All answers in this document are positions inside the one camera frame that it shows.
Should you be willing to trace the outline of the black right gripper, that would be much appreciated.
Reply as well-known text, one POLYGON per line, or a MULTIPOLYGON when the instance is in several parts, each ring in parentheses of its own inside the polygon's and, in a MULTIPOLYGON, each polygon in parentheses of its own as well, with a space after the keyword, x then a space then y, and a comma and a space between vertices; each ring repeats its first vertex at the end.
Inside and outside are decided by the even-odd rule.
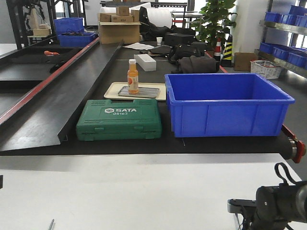
POLYGON ((229 199, 227 201, 227 211, 229 213, 237 214, 253 214, 256 210, 255 200, 246 199, 229 199))

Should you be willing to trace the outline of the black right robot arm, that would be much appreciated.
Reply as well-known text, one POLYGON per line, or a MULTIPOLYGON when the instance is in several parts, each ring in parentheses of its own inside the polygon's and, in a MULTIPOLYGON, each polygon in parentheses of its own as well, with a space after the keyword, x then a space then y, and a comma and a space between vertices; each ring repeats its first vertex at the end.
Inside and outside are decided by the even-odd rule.
POLYGON ((255 200, 227 201, 229 213, 243 216, 239 230, 291 230, 290 222, 307 222, 307 182, 295 181, 282 162, 274 170, 283 181, 279 185, 259 187, 255 200))

